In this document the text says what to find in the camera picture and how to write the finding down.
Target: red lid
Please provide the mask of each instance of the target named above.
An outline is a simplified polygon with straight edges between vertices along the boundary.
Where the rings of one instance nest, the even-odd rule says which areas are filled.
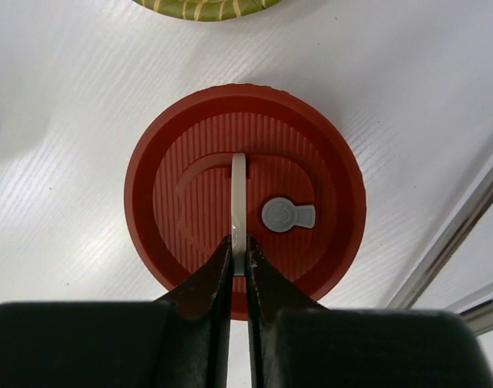
[[[361,243],[365,191],[354,155],[308,104],[266,86],[215,86],[180,100],[146,130],[130,160],[124,209],[133,243],[168,289],[201,267],[230,234],[230,162],[246,154],[247,229],[268,260],[318,300],[340,281]],[[270,231],[263,205],[314,205],[313,229]],[[244,278],[232,317],[247,319]]]

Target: white strip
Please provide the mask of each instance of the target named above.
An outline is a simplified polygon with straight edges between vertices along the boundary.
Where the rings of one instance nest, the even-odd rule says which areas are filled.
[[[245,154],[235,154],[232,157],[230,182],[234,275],[245,276],[245,252],[247,251],[247,158]]]

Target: red plastic lid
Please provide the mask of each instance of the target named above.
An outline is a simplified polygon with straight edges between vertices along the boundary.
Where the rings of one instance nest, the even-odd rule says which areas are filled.
[[[247,229],[267,258],[318,300],[340,281],[361,243],[365,191],[354,155],[308,104],[266,86],[215,86],[180,100],[146,130],[130,160],[124,209],[153,275],[174,288],[230,234],[230,163],[247,157]],[[270,231],[264,204],[314,205],[313,229]],[[232,318],[247,319],[244,278]]]

